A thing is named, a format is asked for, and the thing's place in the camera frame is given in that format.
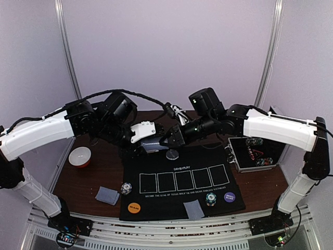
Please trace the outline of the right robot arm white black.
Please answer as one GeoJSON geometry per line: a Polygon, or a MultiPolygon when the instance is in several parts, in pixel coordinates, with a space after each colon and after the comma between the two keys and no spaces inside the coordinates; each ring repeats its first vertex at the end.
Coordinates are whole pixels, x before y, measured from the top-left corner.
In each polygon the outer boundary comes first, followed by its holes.
{"type": "Polygon", "coordinates": [[[304,150],[304,165],[297,177],[280,195],[269,216],[251,219],[253,235],[281,230],[291,225],[291,212],[330,173],[328,136],[325,120],[299,120],[266,112],[255,106],[235,104],[225,109],[212,88],[193,93],[189,100],[198,118],[190,119],[170,103],[163,110],[179,121],[160,140],[169,148],[181,148],[211,134],[230,135],[229,146],[238,166],[277,164],[286,145],[304,150]]]}

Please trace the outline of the grey playing card deck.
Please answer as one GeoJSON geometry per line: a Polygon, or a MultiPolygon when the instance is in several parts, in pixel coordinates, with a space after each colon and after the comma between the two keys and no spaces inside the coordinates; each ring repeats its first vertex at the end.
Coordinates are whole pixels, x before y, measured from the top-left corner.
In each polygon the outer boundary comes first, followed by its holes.
{"type": "Polygon", "coordinates": [[[160,145],[159,141],[160,137],[146,138],[140,142],[140,145],[147,153],[155,153],[169,149],[167,146],[160,145]]]}

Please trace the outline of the clear round dealer button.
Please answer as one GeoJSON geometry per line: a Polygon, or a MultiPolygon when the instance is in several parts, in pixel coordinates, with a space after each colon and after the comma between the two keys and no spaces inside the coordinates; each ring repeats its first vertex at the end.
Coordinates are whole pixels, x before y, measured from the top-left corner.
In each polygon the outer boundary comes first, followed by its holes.
{"type": "Polygon", "coordinates": [[[175,149],[170,149],[166,152],[165,156],[168,160],[177,160],[179,158],[179,153],[175,149]]]}

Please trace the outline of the blue small blind button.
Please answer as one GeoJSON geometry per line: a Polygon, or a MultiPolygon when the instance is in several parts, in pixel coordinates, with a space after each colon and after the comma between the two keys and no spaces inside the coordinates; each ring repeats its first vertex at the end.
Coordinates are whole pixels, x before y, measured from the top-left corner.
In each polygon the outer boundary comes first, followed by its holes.
{"type": "Polygon", "coordinates": [[[227,202],[227,203],[233,203],[235,200],[236,200],[236,195],[235,193],[233,192],[226,192],[224,194],[224,200],[227,202]]]}

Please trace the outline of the orange big blind button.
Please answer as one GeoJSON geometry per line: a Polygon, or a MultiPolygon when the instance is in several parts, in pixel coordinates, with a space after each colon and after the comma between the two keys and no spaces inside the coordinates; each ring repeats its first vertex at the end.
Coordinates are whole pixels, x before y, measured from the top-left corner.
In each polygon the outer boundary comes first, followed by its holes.
{"type": "Polygon", "coordinates": [[[127,209],[131,214],[137,214],[140,212],[141,206],[139,203],[130,203],[127,209]]]}

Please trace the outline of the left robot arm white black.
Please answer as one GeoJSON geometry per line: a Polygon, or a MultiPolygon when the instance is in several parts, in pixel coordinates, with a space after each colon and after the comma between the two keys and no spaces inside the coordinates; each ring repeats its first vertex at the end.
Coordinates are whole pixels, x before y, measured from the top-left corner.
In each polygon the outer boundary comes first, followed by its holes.
{"type": "Polygon", "coordinates": [[[56,151],[50,146],[55,141],[89,135],[91,139],[102,139],[119,148],[135,148],[131,123],[125,123],[136,104],[128,98],[135,93],[126,90],[106,91],[108,98],[91,104],[94,95],[65,104],[44,117],[23,117],[10,128],[1,131],[1,188],[12,189],[24,196],[31,204],[41,209],[46,218],[60,232],[76,228],[64,199],[53,195],[29,173],[21,156],[46,146],[42,158],[29,158],[28,165],[49,165],[56,151]]]}

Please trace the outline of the blue white chip stack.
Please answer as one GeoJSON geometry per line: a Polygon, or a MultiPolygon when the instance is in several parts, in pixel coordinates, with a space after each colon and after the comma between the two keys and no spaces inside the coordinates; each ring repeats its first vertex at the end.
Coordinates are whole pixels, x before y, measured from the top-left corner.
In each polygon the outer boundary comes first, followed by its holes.
{"type": "Polygon", "coordinates": [[[132,185],[130,183],[123,183],[120,191],[121,191],[121,194],[128,195],[132,191],[132,185]]]}

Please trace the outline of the mixed colour chip stack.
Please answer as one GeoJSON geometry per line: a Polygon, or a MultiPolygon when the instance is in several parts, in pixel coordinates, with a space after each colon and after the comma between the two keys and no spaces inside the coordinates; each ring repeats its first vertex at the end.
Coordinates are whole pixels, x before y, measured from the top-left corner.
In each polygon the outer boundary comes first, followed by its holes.
{"type": "Polygon", "coordinates": [[[206,205],[207,206],[214,206],[216,204],[217,196],[214,193],[208,193],[206,195],[206,205]]]}

